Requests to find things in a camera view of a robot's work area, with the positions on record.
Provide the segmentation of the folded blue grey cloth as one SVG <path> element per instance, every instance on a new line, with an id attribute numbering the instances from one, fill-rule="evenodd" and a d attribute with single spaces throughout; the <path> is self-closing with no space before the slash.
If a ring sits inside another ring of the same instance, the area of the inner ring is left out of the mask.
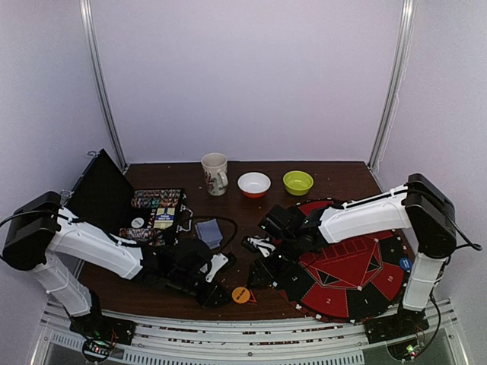
<path id="1" fill-rule="evenodd" d="M 221 246 L 223 236 L 216 219 L 197 223 L 196 233 L 198 238 L 210 249 L 217 249 Z"/>

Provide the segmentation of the aluminium frame post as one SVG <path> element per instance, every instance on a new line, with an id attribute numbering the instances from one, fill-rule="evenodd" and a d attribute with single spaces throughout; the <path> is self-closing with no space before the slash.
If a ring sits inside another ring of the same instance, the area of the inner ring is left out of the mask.
<path id="1" fill-rule="evenodd" d="M 109 140 L 114 149 L 116 162 L 122 171 L 128 168 L 125 155 L 123 153 L 122 145 L 119 139 L 118 131 L 116 130 L 113 112 L 110 105 L 110 100 L 107 93 L 107 86 L 103 76 L 103 69 L 101 65 L 100 53 L 97 45 L 96 30 L 92 12 L 92 4 L 89 0 L 81 0 L 79 2 L 81 10 L 81 20 L 84 27 L 84 33 L 88 44 L 88 52 L 91 57 L 91 67 L 94 74 L 94 82 L 96 85 L 97 97 L 100 103 L 103 120 L 107 127 Z"/>
<path id="2" fill-rule="evenodd" d="M 413 30 L 413 21 L 415 17 L 415 8 L 416 1 L 403 1 L 390 82 L 387 88 L 384 108 L 381 113 L 380 123 L 368 162 L 369 170 L 375 175 L 378 174 L 380 162 L 384 158 L 390 133 L 392 132 L 397 107 L 399 105 L 399 89 L 406 73 Z"/>

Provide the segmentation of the orange big blind button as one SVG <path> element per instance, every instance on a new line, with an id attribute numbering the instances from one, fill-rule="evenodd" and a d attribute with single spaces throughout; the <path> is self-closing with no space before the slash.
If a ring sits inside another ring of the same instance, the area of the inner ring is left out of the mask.
<path id="1" fill-rule="evenodd" d="M 235 303 L 245 304 L 250 300 L 250 291 L 246 287 L 236 287 L 231 296 Z"/>

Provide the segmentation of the right aluminium frame post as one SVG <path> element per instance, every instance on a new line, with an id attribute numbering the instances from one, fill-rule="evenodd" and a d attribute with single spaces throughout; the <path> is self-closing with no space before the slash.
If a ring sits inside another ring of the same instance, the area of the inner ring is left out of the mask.
<path id="1" fill-rule="evenodd" d="M 387 88 L 384 108 L 381 113 L 380 123 L 368 162 L 369 170 L 375 175 L 378 174 L 380 162 L 384 158 L 390 133 L 392 132 L 397 107 L 399 105 L 399 89 L 406 73 L 413 30 L 413 21 L 415 17 L 415 8 L 416 1 L 403 1 L 390 82 Z"/>

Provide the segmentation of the black poker chip case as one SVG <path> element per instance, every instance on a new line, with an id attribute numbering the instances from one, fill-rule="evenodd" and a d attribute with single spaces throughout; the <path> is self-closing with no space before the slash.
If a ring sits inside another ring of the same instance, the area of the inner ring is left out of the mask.
<path id="1" fill-rule="evenodd" d="M 82 173 L 72 190 L 66 206 L 75 216 L 101 228 L 109 234 L 108 240 L 115 243 L 119 238 L 121 228 L 132 228 L 134 218 L 145 220 L 143 228 L 153 228 L 156 209 L 134 208 L 131 206 L 135 189 L 127 180 L 109 154 L 101 149 L 94 154 L 91 162 Z M 180 196 L 180 203 L 176 206 L 176 214 L 171 227 L 162 230 L 164 245 L 175 246 L 179 242 L 180 221 L 186 208 L 186 193 Z M 149 247 L 152 240 L 136 242 L 129 240 L 129 244 L 121 244 L 124 249 L 140 249 Z"/>

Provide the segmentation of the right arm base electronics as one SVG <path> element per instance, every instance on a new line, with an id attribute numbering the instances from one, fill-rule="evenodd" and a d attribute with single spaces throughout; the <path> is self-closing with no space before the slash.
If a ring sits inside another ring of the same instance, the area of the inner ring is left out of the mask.
<path id="1" fill-rule="evenodd" d="M 364 323 L 368 342 L 386 342 L 389 355 L 402 362 L 417 358 L 426 345 L 425 331 L 429 327 L 424 312 L 409 311 L 369 319 Z"/>

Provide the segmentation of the white orange bowl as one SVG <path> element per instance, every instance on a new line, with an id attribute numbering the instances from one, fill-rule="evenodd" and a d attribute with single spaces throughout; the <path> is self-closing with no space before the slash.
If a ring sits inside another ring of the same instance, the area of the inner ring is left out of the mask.
<path id="1" fill-rule="evenodd" d="M 270 189 L 271 179 L 264 173 L 249 172 L 241 175 L 238 188 L 248 198 L 262 198 Z"/>

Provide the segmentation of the upper poker chip row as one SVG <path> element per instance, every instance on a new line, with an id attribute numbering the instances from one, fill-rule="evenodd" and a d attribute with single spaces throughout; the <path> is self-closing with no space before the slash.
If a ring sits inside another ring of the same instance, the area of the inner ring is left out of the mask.
<path id="1" fill-rule="evenodd" d="M 179 199 L 182 194 L 182 189 L 139 189 L 134 191 L 133 198 L 159 198 L 162 200 L 174 200 Z"/>

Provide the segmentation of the lime green bowl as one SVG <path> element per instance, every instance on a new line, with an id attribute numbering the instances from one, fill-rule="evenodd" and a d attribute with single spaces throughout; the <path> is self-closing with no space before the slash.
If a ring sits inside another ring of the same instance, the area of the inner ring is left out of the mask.
<path id="1" fill-rule="evenodd" d="M 314 185 L 313 177 L 300 170 L 288 171 L 282 180 L 287 193 L 294 196 L 306 195 Z"/>

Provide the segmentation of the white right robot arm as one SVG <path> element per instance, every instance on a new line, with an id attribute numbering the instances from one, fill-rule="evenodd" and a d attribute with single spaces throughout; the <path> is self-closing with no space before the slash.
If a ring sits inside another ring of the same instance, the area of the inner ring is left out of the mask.
<path id="1" fill-rule="evenodd" d="M 419 173 L 359 201 L 275 205 L 259 223 L 265 236 L 245 241 L 261 254 L 247 283 L 274 287 L 323 321 L 359 321 L 400 303 L 390 329 L 404 336 L 457 247 L 454 223 L 451 200 Z"/>

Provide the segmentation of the blue small blind button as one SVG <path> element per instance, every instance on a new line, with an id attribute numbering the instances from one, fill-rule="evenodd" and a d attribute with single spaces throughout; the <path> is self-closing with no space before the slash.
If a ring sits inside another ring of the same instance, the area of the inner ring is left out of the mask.
<path id="1" fill-rule="evenodd" d="M 412 269 L 412 261 L 407 257 L 403 257 L 399 261 L 399 266 L 402 270 L 410 272 Z"/>

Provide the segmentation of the aluminium front table rail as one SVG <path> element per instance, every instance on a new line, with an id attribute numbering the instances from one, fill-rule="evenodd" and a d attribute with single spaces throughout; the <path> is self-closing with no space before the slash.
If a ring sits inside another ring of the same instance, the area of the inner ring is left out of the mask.
<path id="1" fill-rule="evenodd" d="M 118 344 L 108 364 L 396 364 L 390 350 L 412 340 L 429 345 L 415 364 L 471 362 L 449 300 L 427 307 L 429 329 L 377 343 L 363 325 L 312 318 L 231 322 L 106 314 L 136 324 L 132 343 Z"/>

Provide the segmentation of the red black poker mat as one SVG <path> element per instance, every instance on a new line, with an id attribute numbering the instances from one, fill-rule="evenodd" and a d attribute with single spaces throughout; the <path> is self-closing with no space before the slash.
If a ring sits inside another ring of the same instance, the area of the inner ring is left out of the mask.
<path id="1" fill-rule="evenodd" d="M 322 207 L 324 213 L 343 210 L 342 202 L 332 198 L 293 206 L 305 214 Z M 278 291 L 297 310 L 322 321 L 352 322 L 379 316 L 400 300 L 409 274 L 399 261 L 408 256 L 394 229 L 355 234 L 337 243 L 324 239 L 326 248 L 294 261 L 304 270 L 304 292 Z M 272 238 L 272 243 L 277 249 L 281 240 Z M 288 260 L 276 249 L 270 256 Z"/>

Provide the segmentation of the front poker chip stacks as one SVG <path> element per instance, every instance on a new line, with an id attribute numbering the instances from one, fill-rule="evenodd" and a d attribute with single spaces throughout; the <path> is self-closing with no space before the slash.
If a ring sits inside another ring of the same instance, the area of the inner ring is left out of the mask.
<path id="1" fill-rule="evenodd" d="M 119 236 L 128 239 L 134 240 L 138 243 L 152 240 L 156 237 L 155 240 L 152 240 L 149 245 L 150 246 L 163 246 L 165 244 L 165 240 L 162 234 L 162 230 L 153 229 L 153 228 L 121 228 L 119 230 Z"/>

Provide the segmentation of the white dealer button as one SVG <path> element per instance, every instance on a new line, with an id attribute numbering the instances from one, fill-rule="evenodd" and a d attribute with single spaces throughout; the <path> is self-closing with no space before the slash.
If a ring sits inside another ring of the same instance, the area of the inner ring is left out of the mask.
<path id="1" fill-rule="evenodd" d="M 135 229 L 143 228 L 145 220 L 142 217 L 137 217 L 132 220 L 131 227 Z"/>

